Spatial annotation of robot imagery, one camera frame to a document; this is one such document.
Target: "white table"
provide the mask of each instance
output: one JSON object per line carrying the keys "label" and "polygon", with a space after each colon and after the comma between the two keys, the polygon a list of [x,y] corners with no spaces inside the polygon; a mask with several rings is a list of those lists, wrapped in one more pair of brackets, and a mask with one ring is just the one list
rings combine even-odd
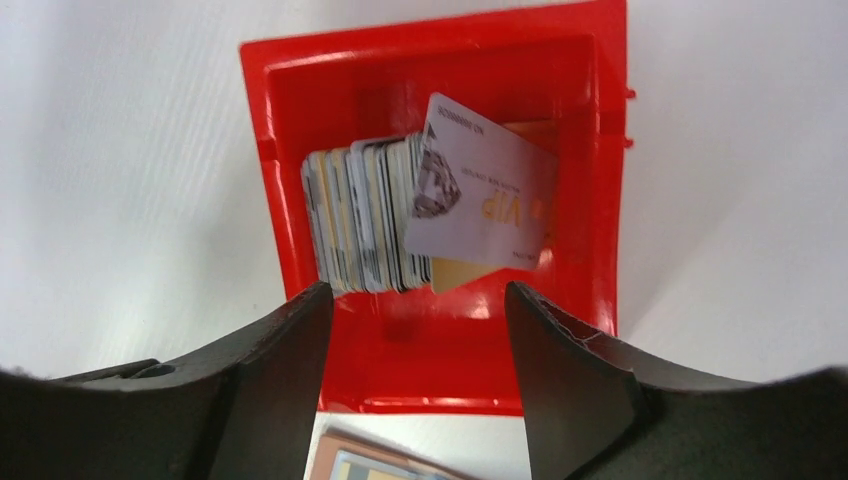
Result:
{"label": "white table", "polygon": [[[240,42],[520,3],[2,2],[0,365],[168,359],[285,300]],[[623,337],[751,380],[845,363],[848,4],[633,0],[630,16]],[[328,423],[529,478],[520,419]]]}

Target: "red container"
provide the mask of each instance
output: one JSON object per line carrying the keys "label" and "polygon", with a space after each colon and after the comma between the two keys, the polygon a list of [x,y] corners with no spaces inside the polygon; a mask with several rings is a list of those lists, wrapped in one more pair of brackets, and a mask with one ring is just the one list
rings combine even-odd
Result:
{"label": "red container", "polygon": [[615,333],[625,0],[265,40],[241,57],[289,296],[318,280],[300,179],[310,152],[420,131],[441,92],[496,122],[551,121],[536,140],[560,158],[536,271],[441,295],[336,300],[320,409],[521,415],[503,306],[511,280]]}

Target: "stack of cards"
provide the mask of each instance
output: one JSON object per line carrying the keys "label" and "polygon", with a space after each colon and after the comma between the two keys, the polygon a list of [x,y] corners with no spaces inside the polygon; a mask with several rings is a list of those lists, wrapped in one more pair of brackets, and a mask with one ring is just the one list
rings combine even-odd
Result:
{"label": "stack of cards", "polygon": [[430,283],[430,259],[403,245],[421,142],[421,134],[358,141],[303,163],[319,276],[337,293],[405,292]]}

